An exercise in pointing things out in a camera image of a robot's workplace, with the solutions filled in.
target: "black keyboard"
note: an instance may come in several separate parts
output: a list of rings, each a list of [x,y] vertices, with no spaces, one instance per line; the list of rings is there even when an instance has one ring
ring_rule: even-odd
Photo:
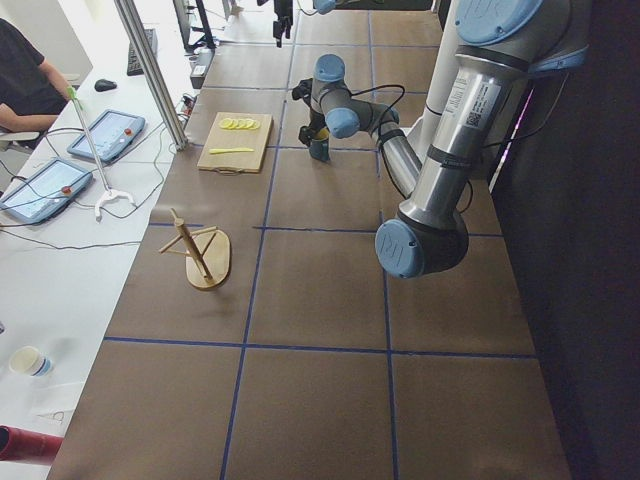
[[[151,51],[153,55],[158,54],[158,36],[156,35],[155,28],[145,28],[144,34],[147,36],[147,40],[149,41],[149,45],[151,45]],[[133,49],[133,45],[129,44],[129,55],[127,58],[127,75],[130,77],[134,75],[142,75],[144,72],[142,71],[142,65],[140,65],[140,60],[136,55],[135,50]]]

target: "white wall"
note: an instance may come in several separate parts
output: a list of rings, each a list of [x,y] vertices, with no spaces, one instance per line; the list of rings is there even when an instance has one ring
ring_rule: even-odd
[[[92,65],[58,0],[0,0],[0,16],[14,24],[62,73],[83,80]]]

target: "cutting board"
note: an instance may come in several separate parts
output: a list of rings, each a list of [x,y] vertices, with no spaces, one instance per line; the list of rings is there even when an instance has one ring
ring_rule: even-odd
[[[255,130],[227,130],[220,127],[225,118],[250,118],[260,122]],[[198,160],[200,170],[219,170],[230,172],[258,173],[262,168],[264,151],[267,147],[272,117],[263,113],[218,112]],[[252,148],[253,152],[209,153],[211,148]]]

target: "black fabric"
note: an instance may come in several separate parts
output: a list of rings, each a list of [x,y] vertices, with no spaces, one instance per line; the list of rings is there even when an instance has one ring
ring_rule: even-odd
[[[18,115],[57,115],[65,99],[38,66],[44,56],[6,20],[0,18],[0,104]]]

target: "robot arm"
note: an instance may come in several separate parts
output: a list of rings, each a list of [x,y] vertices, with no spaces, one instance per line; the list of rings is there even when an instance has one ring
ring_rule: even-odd
[[[404,137],[395,112],[352,98],[341,59],[318,60],[307,81],[310,92],[300,86],[294,92],[311,109],[311,125],[303,127],[310,128],[308,145],[323,141],[324,125],[338,138],[367,131],[408,197],[376,235],[376,252],[387,272],[416,277],[452,268],[464,258],[468,235],[456,205],[497,112],[514,81],[584,61],[589,12],[588,0],[454,1],[450,15],[459,36],[459,68],[424,158]]]

